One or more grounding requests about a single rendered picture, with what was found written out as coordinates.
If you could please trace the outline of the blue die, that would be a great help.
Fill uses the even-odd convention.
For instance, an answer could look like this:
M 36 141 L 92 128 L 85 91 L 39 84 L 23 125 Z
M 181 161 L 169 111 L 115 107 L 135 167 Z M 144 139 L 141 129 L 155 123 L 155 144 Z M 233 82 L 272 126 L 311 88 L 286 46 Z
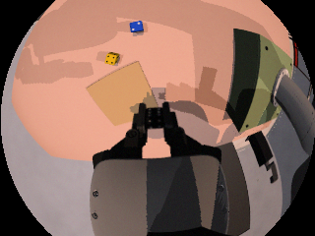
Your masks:
M 138 22 L 133 22 L 130 23 L 130 31 L 131 32 L 137 32 L 137 31 L 143 31 L 143 22 L 142 21 L 138 21 Z

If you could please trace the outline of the yellow die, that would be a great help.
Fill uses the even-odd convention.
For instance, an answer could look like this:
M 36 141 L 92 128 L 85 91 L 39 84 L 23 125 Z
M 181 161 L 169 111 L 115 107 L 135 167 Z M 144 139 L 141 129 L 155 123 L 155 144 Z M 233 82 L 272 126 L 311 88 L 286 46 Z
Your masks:
M 118 53 L 109 52 L 106 55 L 104 63 L 109 65 L 115 65 L 117 63 L 118 57 L 119 57 Z

